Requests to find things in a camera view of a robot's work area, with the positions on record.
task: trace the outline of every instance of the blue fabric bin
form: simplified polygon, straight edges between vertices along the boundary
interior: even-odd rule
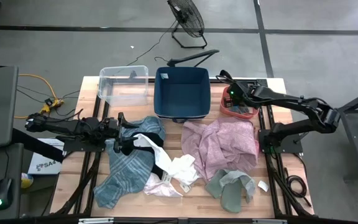
[[[162,67],[154,86],[154,113],[182,123],[204,118],[211,107],[208,71],[197,67]]]

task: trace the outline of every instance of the wooden table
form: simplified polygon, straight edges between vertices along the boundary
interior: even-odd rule
[[[80,95],[76,107],[76,112],[83,109],[81,117],[90,117],[93,114],[95,97],[98,89],[99,77],[84,77],[81,86]],[[285,85],[282,78],[268,78],[268,87],[273,91],[285,93]],[[225,84],[211,84],[211,111],[209,115],[202,119],[201,123],[209,124],[220,116],[226,116],[219,112],[219,102],[221,100],[223,88]],[[128,121],[135,121],[142,119],[148,115],[154,114],[153,106],[154,84],[149,83],[149,92],[147,95],[148,105],[145,106],[128,106],[128,107],[110,107],[109,117],[117,117],[118,112],[124,112]],[[102,116],[104,101],[101,102],[99,109],[99,119]],[[290,110],[273,106],[273,114],[276,122],[291,123],[292,115]],[[260,129],[258,117],[251,119],[256,130]],[[181,131],[182,124],[177,124],[169,120],[163,121],[167,138],[164,142],[164,149],[168,155],[173,159],[183,155],[181,151]],[[266,119],[265,123],[269,128],[269,121]],[[55,195],[52,202],[51,212],[57,211],[69,199],[73,191],[76,189],[81,173],[84,152],[75,152],[63,161],[62,170],[60,171],[59,180],[55,190]],[[288,169],[290,175],[298,175],[306,182],[305,171],[302,163],[297,157],[292,154],[282,154],[283,164]],[[107,153],[102,153],[101,162],[98,172],[99,185],[110,173],[109,157]],[[248,173],[258,183],[263,180],[269,184],[266,161],[263,154],[259,154],[257,167]],[[172,179],[174,187],[184,195],[183,198],[165,198],[154,195],[146,195],[143,192],[137,194],[127,194],[119,199],[118,204],[112,209],[99,208],[94,202],[92,209],[93,217],[192,217],[192,218],[270,218],[274,217],[272,198],[270,190],[264,192],[260,188],[256,188],[253,201],[246,204],[242,201],[242,211],[240,213],[229,213],[223,210],[220,206],[220,199],[214,199],[205,189],[205,182],[203,179],[198,179],[193,188],[185,194],[179,187],[179,183]],[[83,194],[83,202],[81,211],[86,205],[88,197],[88,187],[85,188]],[[278,201],[280,208],[284,212],[283,194],[279,186],[276,184]],[[302,206],[310,213],[313,213],[313,208],[307,206],[303,199],[299,199]]]

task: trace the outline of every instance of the white cloth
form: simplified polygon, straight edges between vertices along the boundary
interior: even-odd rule
[[[199,178],[196,169],[194,168],[195,158],[189,154],[181,158],[174,158],[173,161],[163,148],[156,145],[152,140],[143,134],[137,134],[137,140],[134,141],[134,146],[151,147],[155,153],[155,165],[164,170],[170,177],[175,178],[185,185],[190,185]],[[170,182],[160,180],[157,175],[151,174],[145,187],[144,192],[147,195],[154,194],[164,197],[182,197],[182,194],[177,192]]]

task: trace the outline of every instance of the pink towel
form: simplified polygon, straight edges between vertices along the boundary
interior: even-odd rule
[[[259,144],[250,121],[218,118],[210,125],[185,122],[181,149],[192,155],[196,170],[209,182],[219,169],[250,171],[257,165]]]

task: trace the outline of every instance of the gray floor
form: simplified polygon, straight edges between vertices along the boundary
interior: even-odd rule
[[[206,28],[256,29],[252,0],[194,0]],[[358,1],[260,0],[266,29],[358,30]],[[174,21],[163,0],[22,0],[3,1],[0,25],[97,26],[167,28]],[[17,65],[21,73],[49,80],[58,96],[79,90],[82,77],[103,67],[125,65],[158,41],[161,32],[1,31],[0,65]],[[199,43],[178,34],[187,44]],[[215,76],[221,69],[236,77],[267,77],[259,34],[207,33],[209,49],[219,49],[202,64]],[[358,35],[267,35],[274,77],[284,78],[291,95],[318,96],[342,106],[358,95]],[[136,63],[151,76],[166,59],[195,54],[167,34]],[[40,80],[20,78],[19,84],[49,93]],[[30,92],[40,100],[42,95]],[[67,99],[70,111],[75,99]],[[41,104],[18,93],[16,114],[38,111]],[[294,120],[303,119],[293,113]],[[24,129],[24,121],[14,126]],[[34,134],[51,137],[52,134]],[[334,134],[311,133],[302,140],[315,212],[325,218],[358,221],[358,182],[345,184],[343,175],[358,169],[357,157],[341,126]],[[28,214],[42,211],[45,192],[32,194]]]

